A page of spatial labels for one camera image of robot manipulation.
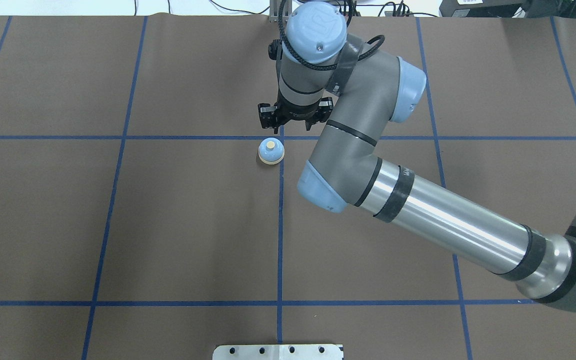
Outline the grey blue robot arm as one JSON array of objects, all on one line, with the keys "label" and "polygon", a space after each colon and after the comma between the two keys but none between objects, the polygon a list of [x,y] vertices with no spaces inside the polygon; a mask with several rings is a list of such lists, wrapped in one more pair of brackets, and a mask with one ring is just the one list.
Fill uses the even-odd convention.
[{"label": "grey blue robot arm", "polygon": [[302,121],[324,128],[297,183],[303,198],[338,214],[348,205],[393,223],[515,285],[541,305],[576,313],[576,215],[563,235],[542,234],[375,155],[388,122],[406,121],[421,100],[425,72],[348,32],[325,1],[286,14],[270,43],[278,97],[259,104],[262,128]]}]

